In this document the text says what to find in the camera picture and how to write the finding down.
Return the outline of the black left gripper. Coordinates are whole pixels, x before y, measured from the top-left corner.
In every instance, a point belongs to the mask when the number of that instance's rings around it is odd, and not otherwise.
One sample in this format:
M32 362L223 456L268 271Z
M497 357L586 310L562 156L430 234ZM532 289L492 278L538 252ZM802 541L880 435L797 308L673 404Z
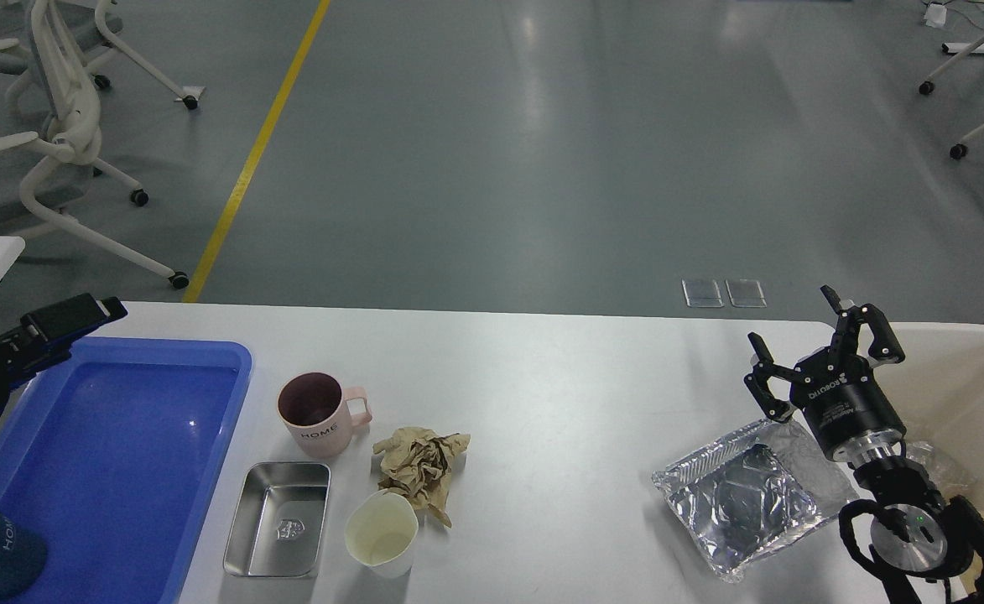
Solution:
M25 383L70 358L75 341L101 326L128 316L117 297L78 294L23 315L19 325L0 335L0 412L8 404L11 383Z

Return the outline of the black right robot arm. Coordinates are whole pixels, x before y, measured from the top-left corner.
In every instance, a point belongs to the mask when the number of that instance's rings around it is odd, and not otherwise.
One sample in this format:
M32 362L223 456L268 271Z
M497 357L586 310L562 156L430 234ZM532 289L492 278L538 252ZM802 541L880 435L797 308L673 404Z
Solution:
M822 454L852 470L869 498L838 513L838 533L853 561L880 581L891 603L917 603L914 578L950 585L979 561L967 603L984 603L984 518L963 496L945 497L922 464L909 459L906 425L874 370L905 360L886 315L875 305L821 293L837 322L830 343L779 366L758 333L743 379L768 419L787 424L799 410Z

